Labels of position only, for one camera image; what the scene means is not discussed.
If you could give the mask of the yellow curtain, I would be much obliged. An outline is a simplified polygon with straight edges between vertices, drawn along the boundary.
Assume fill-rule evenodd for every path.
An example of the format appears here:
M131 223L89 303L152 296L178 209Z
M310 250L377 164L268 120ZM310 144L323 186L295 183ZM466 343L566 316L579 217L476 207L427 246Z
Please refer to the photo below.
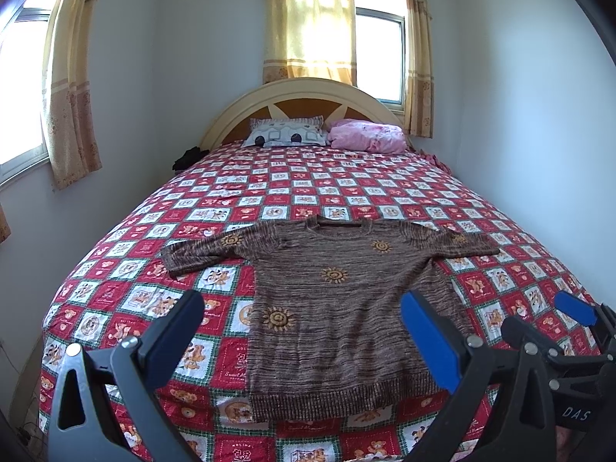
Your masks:
M265 0L262 79L357 84L354 0Z
M434 76L427 0L405 0L404 127L411 137L433 136Z

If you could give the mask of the back window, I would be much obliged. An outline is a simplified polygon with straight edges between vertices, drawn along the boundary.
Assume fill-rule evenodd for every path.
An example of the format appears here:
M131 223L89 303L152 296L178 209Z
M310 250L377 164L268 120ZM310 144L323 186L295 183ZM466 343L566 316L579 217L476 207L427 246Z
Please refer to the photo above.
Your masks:
M405 75L404 0L355 0L357 87L401 110Z

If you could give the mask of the pink pillow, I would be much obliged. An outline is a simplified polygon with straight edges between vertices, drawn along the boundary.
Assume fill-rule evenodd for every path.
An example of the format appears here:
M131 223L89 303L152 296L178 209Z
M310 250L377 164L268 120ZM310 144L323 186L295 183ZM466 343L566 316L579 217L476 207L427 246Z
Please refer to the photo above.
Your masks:
M365 120L341 119L334 122L328 133L332 148L382 154L402 154L407 142L402 128L393 124Z

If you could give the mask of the yellow right curtain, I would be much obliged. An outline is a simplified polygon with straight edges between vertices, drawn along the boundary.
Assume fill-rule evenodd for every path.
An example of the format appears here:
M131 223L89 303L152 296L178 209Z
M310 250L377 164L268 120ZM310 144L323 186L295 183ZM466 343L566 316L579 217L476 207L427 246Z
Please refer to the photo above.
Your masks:
M405 0L404 127L411 137L433 136L434 76L427 0Z

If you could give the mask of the left side window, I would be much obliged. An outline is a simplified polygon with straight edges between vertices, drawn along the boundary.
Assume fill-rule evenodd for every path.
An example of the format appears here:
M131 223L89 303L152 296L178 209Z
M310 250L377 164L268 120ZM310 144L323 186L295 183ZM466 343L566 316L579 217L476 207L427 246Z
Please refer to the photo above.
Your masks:
M42 63L55 0L25 0L1 30L1 181L47 159Z

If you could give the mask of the yellow centre curtain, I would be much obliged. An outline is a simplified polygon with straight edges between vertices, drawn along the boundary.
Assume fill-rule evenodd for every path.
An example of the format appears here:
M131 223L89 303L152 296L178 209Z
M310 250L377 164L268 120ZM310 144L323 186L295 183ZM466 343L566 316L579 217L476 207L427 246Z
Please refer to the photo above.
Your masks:
M262 79L357 84L354 0L265 0Z

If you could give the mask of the brown knit sweater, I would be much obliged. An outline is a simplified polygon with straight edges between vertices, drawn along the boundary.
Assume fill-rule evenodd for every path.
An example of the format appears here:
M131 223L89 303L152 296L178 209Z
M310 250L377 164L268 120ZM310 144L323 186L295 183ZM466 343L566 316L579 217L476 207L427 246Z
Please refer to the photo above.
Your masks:
M165 247L172 278L243 259L255 273L246 393L258 421L313 421L435 393L437 384L401 319L422 295L459 330L471 323L440 260L494 256L482 234L405 220L312 216L264 220Z

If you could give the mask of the cream wooden headboard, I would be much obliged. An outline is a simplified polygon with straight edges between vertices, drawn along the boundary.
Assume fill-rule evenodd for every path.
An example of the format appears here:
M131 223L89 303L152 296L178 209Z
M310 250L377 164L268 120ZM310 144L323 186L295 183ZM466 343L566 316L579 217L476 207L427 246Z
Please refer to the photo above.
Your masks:
M249 121L310 118L326 123L353 118L400 126L399 117L384 103L342 82L324 78L292 78L270 82L229 104L206 128L199 147L213 150L249 134Z

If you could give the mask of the beige left curtain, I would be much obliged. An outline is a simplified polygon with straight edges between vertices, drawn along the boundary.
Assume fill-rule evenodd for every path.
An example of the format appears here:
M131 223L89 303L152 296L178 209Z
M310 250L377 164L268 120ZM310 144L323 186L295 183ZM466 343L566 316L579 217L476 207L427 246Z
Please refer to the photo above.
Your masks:
M54 187L101 168L94 134L88 53L96 0L55 0L43 55L43 134Z

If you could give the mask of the window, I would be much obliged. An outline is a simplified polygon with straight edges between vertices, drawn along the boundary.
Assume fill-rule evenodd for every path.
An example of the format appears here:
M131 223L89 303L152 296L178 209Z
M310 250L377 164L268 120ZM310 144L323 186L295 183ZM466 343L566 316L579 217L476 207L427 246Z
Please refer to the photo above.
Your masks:
M357 87L401 110L405 75L404 0L355 0Z
M25 0L1 30L1 181L47 159L42 63L55 0Z

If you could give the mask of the red patchwork bedspread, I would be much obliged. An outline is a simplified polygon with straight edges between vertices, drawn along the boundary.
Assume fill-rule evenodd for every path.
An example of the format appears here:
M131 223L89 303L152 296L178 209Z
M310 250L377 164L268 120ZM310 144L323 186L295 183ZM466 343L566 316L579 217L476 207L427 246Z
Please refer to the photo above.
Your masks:
M47 428L66 347L107 348L145 330L193 288L205 316L179 371L159 393L167 415L205 461L346 461L404 455L430 426L444 394L321 422L255 423L240 391L248 357L254 272L233 261L169 278L160 249L261 219L407 219L430 228L483 231L498 256L442 263L474 330L491 346L518 315L568 355L589 355L591 331L557 311L561 291L587 292L513 220L444 170L412 153L383 156L330 148L229 144L172 178L105 235L57 290L44 319L40 413Z

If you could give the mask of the black item beside bed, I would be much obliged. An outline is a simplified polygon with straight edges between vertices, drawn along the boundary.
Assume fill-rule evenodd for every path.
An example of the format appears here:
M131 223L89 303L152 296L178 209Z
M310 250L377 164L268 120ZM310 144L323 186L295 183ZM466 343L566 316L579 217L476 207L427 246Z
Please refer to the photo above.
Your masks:
M201 149L201 147L193 146L192 148L187 149L184 154L173 163L172 171L175 174L184 172L201 161L209 153L209 149Z

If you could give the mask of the grey patterned pillow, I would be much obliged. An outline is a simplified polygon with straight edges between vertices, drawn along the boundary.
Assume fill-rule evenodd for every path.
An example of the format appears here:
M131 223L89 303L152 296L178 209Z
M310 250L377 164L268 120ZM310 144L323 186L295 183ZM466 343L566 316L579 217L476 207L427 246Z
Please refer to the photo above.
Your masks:
M324 118L256 119L249 121L251 132L243 147L326 146Z

